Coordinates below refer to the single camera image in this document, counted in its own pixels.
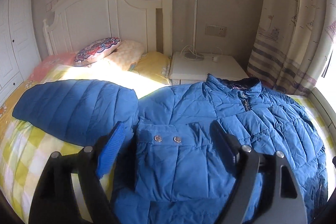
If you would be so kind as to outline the blue puffer down jacket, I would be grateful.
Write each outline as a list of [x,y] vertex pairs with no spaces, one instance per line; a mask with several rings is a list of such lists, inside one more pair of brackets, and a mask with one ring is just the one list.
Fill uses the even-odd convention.
[[47,153],[30,223],[312,223],[328,199],[326,154],[305,109],[259,79],[166,86],[137,98],[99,80],[23,93],[15,119],[80,152]]

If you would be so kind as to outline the yellow checkered bed quilt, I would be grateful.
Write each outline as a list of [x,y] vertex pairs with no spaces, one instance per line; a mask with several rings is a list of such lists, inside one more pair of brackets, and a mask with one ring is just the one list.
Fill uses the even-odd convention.
[[170,86],[110,65],[57,65],[3,108],[1,191],[24,222],[49,156],[94,145],[117,122],[125,139],[102,181],[121,223],[215,221],[235,178],[214,147],[213,121],[256,152],[285,154],[309,222],[335,186],[335,150],[306,107],[255,78]]

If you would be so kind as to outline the pink pillow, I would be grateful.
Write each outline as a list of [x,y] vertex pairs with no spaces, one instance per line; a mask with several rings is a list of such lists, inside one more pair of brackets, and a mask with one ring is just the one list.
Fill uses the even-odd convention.
[[60,53],[58,55],[50,55],[39,63],[28,77],[28,80],[40,82],[49,73],[49,71],[57,65],[73,65],[76,52]]

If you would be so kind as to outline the white bedside table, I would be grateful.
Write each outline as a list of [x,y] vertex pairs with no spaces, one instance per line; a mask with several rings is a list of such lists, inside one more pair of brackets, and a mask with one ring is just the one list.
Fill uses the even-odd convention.
[[173,54],[169,72],[169,79],[173,85],[202,82],[209,74],[233,81],[248,77],[232,56],[201,53],[204,60],[191,61],[185,59],[184,54],[182,52]]

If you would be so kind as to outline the slim white desk lamp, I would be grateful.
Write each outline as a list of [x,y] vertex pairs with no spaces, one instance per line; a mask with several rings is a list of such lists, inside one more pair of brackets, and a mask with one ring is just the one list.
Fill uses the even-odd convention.
[[191,61],[202,61],[204,56],[197,53],[196,38],[197,38],[197,20],[198,20],[198,0],[194,0],[194,17],[193,17],[193,41],[192,44],[186,47],[184,58]]

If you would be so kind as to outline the white wardrobe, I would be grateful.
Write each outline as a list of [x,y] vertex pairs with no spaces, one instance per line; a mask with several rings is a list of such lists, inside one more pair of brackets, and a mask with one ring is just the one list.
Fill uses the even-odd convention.
[[1,103],[28,79],[41,62],[31,0],[1,0]]

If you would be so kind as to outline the floral patterned pillow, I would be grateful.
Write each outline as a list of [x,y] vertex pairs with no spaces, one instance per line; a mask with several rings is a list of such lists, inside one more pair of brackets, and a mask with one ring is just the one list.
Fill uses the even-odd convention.
[[109,37],[96,40],[82,50],[78,51],[74,58],[74,65],[82,67],[95,63],[115,51],[121,43],[118,37]]

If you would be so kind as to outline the patterned cream curtain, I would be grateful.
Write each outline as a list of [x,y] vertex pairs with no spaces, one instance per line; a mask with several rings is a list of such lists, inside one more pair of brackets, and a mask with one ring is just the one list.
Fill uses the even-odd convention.
[[335,0],[264,0],[247,72],[271,89],[307,96],[335,42]]

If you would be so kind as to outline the cream dotted pillow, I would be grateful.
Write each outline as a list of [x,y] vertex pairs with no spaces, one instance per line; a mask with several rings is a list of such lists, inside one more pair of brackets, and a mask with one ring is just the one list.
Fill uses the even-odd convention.
[[132,64],[138,63],[145,47],[142,43],[133,40],[123,40],[119,47],[106,57],[107,60],[116,63],[118,66],[130,67]]

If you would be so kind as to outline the yellow pillow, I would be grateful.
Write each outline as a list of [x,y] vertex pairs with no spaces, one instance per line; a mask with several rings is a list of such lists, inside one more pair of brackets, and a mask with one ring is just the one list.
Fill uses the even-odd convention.
[[164,85],[171,85],[169,79],[171,59],[159,52],[143,54],[136,64],[132,64],[129,71],[154,80]]

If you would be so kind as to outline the white wooden headboard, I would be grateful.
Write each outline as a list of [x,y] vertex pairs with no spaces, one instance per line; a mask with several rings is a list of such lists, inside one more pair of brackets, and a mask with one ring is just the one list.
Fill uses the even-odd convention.
[[152,52],[158,50],[158,35],[163,54],[173,54],[173,0],[60,0],[51,10],[53,23],[43,23],[49,55],[79,51],[112,36]]

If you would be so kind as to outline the wall power socket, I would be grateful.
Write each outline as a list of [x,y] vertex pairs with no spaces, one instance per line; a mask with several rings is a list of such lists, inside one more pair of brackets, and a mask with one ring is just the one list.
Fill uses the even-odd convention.
[[217,36],[220,38],[225,38],[227,33],[227,28],[224,26],[218,26],[213,24],[206,24],[205,34],[210,36]]

